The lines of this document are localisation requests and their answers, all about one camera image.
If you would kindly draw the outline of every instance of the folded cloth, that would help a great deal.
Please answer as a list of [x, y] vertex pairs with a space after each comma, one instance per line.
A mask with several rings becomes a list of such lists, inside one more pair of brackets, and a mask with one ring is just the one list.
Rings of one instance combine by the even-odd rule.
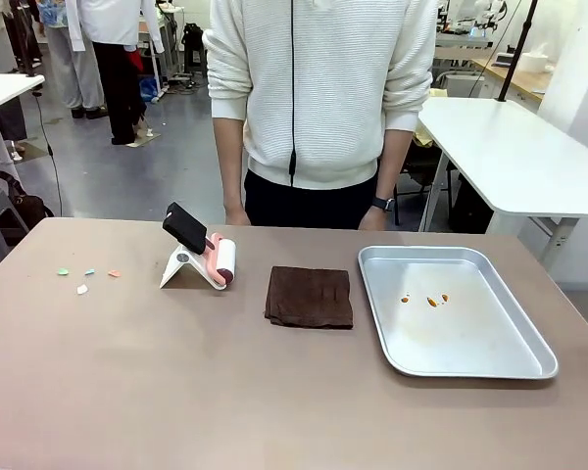
[[264, 317], [273, 325], [350, 330], [350, 290], [347, 271], [275, 266]]

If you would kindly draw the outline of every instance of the person in white coat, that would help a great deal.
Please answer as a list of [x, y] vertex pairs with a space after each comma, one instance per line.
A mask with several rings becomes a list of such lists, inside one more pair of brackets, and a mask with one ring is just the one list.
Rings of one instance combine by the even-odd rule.
[[227, 223], [382, 230], [429, 92], [437, 0], [211, 5]]
[[102, 87], [107, 98], [114, 145], [135, 141], [144, 126], [146, 105], [141, 99], [137, 68], [127, 51], [139, 38], [143, 13], [158, 53], [164, 52], [154, 0], [66, 0], [68, 27], [75, 51], [85, 50], [85, 37], [94, 46]]
[[83, 38], [85, 50], [73, 50], [65, 0], [37, 0], [37, 8], [39, 22], [48, 39], [52, 72], [61, 101], [72, 111], [73, 118], [105, 117], [105, 95], [91, 41]]

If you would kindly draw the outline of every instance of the metal tray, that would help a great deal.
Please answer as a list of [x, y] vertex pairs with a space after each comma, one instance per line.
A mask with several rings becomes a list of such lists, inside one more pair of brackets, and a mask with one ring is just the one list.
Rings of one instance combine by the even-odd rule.
[[383, 352], [401, 372], [530, 380], [558, 373], [555, 355], [480, 252], [367, 247], [359, 262]]

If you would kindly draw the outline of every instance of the black pants leg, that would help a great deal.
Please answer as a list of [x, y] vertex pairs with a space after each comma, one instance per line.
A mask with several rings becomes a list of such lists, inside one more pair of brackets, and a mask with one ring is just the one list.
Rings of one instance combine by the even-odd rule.
[[4, 140], [25, 140], [26, 124], [20, 97], [0, 105], [0, 133]]
[[332, 190], [292, 188], [246, 173], [246, 213], [253, 225], [357, 230], [370, 209], [376, 177]]
[[133, 125], [146, 111], [139, 92], [137, 70], [123, 46], [99, 42], [93, 45], [114, 134], [113, 143], [130, 144], [135, 141]]

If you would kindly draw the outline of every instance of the concrete floor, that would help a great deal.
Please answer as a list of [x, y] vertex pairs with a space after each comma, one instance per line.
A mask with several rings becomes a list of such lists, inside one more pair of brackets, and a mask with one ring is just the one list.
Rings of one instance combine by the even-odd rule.
[[[221, 182], [206, 87], [192, 95], [166, 95], [149, 105], [147, 119], [161, 137], [131, 149], [111, 145], [106, 118], [74, 120], [53, 84], [46, 54], [48, 81], [39, 99], [48, 141], [53, 148], [63, 197], [63, 216], [162, 220], [168, 204], [179, 202], [205, 223], [223, 223]], [[28, 142], [45, 150], [34, 98], [22, 97]], [[44, 199], [56, 215], [59, 200], [54, 169], [46, 155], [17, 165], [26, 191]], [[400, 191], [419, 185], [401, 175]], [[401, 225], [391, 230], [416, 231], [426, 195], [399, 200]], [[432, 230], [450, 231], [446, 198], [441, 198]], [[588, 292], [566, 292], [588, 320]]]

